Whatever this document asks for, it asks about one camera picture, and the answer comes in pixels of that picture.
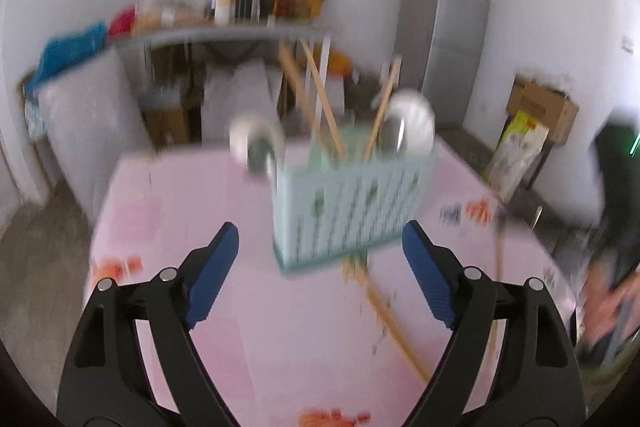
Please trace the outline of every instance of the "wooden chopstick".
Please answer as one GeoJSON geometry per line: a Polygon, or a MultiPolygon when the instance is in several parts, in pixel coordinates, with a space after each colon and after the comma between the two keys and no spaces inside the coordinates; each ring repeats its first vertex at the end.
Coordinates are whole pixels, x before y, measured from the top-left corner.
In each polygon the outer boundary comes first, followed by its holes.
{"type": "Polygon", "coordinates": [[[394,316],[391,311],[385,306],[384,301],[372,285],[369,274],[367,274],[366,269],[362,266],[358,261],[354,261],[354,273],[355,278],[358,284],[364,286],[365,289],[365,297],[367,302],[378,316],[380,322],[382,323],[382,327],[388,331],[389,336],[394,341],[394,344],[400,350],[400,353],[407,361],[409,366],[413,369],[415,374],[420,378],[424,385],[428,385],[433,376],[420,362],[420,359],[411,349],[409,342],[402,334],[402,330],[396,323],[394,316]]]}
{"type": "Polygon", "coordinates": [[[344,144],[340,139],[340,131],[338,131],[338,126],[335,123],[334,112],[331,110],[329,99],[327,98],[326,91],[324,90],[324,86],[322,85],[320,73],[318,71],[318,68],[316,68],[314,54],[311,52],[309,46],[305,41],[300,42],[302,43],[302,49],[305,51],[307,66],[311,68],[311,76],[313,77],[314,83],[316,84],[316,91],[318,92],[318,96],[320,97],[320,103],[322,105],[322,110],[324,110],[326,121],[329,124],[331,137],[334,139],[335,150],[338,152],[338,157],[340,157],[340,159],[344,159],[346,156],[346,153],[344,151],[344,144]]]}
{"type": "MultiPolygon", "coordinates": [[[[495,280],[500,282],[504,271],[504,236],[506,233],[506,216],[504,210],[498,207],[496,210],[496,228],[495,228],[495,280]]],[[[491,325],[491,333],[489,334],[489,344],[487,346],[489,356],[494,357],[495,348],[498,343],[498,323],[494,321],[491,325]]]]}
{"type": "MultiPolygon", "coordinates": [[[[293,58],[293,54],[291,50],[287,48],[283,42],[280,43],[278,47],[278,58],[280,59],[280,64],[282,65],[282,69],[285,72],[285,76],[287,77],[287,81],[296,94],[296,98],[300,100],[300,107],[302,107],[302,113],[305,115],[306,121],[309,124],[309,129],[313,131],[314,129],[314,110],[313,106],[308,99],[308,96],[305,92],[305,85],[302,83],[302,76],[300,75],[300,70],[298,69],[298,65],[296,64],[295,59],[293,58]]],[[[322,139],[321,134],[318,132],[316,134],[316,138],[318,139],[318,143],[322,146],[325,152],[332,156],[332,150],[327,145],[327,143],[322,139]]]]}
{"type": "Polygon", "coordinates": [[[391,91],[394,87],[394,82],[398,77],[398,73],[400,70],[400,60],[394,60],[393,67],[391,68],[391,72],[389,74],[389,78],[386,80],[386,84],[384,87],[384,91],[382,94],[382,100],[380,100],[380,107],[378,108],[378,113],[376,115],[376,119],[373,122],[373,128],[371,129],[371,134],[369,136],[369,141],[367,142],[367,148],[364,152],[364,161],[368,160],[373,152],[373,146],[376,144],[376,140],[378,139],[378,133],[380,133],[380,127],[382,126],[382,121],[385,118],[386,106],[389,104],[389,99],[391,98],[391,91]]]}

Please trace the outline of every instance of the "silver refrigerator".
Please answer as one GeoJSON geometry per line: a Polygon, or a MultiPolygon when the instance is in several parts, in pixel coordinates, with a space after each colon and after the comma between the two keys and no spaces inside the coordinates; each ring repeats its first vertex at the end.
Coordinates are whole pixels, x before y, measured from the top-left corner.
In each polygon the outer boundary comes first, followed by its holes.
{"type": "Polygon", "coordinates": [[[401,0],[400,87],[420,90],[436,124],[461,126],[476,79],[490,0],[401,0]]]}

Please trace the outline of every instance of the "pink tablecloth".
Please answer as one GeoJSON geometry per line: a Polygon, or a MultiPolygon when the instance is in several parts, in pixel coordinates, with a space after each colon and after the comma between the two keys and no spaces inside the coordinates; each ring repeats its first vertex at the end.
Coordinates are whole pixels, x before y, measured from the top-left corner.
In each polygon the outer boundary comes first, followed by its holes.
{"type": "MultiPolygon", "coordinates": [[[[433,178],[416,219],[434,243],[449,247],[463,265],[495,277],[494,227],[467,216],[468,203],[495,201],[476,175],[437,142],[433,178]],[[449,218],[462,208],[457,224],[449,218]]],[[[303,147],[287,151],[304,154],[303,147]]],[[[142,271],[123,283],[151,279],[205,246],[225,221],[240,232],[240,250],[209,318],[191,335],[209,374],[243,426],[294,427],[307,409],[354,417],[371,426],[402,425],[424,390],[364,301],[344,284],[340,263],[283,277],[272,252],[271,200],[266,182],[249,179],[228,152],[201,148],[123,158],[111,180],[95,230],[91,258],[140,256],[142,271]]],[[[369,252],[372,281],[385,298],[423,364],[433,370],[449,339],[404,259],[400,241],[369,252]]],[[[564,319],[574,298],[533,234],[508,228],[502,279],[521,284],[545,279],[564,319]]],[[[86,297],[92,288],[87,284],[86,297]]],[[[141,346],[158,402],[175,408],[148,326],[141,346]]],[[[495,369],[488,353],[468,409],[486,399],[495,369]]]]}

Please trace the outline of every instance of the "cardboard box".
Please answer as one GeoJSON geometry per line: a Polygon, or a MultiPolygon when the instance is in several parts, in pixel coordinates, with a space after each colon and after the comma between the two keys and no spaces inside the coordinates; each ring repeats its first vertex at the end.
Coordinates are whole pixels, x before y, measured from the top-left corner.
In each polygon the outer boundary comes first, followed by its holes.
{"type": "Polygon", "coordinates": [[[165,84],[180,76],[188,76],[189,61],[184,45],[175,44],[152,49],[151,66],[156,84],[165,84]]]}
{"type": "Polygon", "coordinates": [[[143,116],[151,143],[156,149],[191,142],[189,121],[183,108],[150,109],[143,116]]]}
{"type": "Polygon", "coordinates": [[[578,109],[574,102],[561,93],[516,75],[506,111],[510,116],[519,110],[530,114],[549,127],[549,140],[562,144],[569,138],[578,109]]]}

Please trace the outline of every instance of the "light blue plastic basket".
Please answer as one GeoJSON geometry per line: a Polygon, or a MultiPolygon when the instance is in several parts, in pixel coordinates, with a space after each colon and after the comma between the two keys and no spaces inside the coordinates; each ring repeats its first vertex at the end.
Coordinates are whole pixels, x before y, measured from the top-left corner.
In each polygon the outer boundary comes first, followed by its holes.
{"type": "Polygon", "coordinates": [[[431,176],[426,155],[362,156],[369,129],[341,129],[348,161],[330,164],[312,144],[308,166],[278,165],[273,187],[274,253],[293,271],[397,238],[431,176]]]}

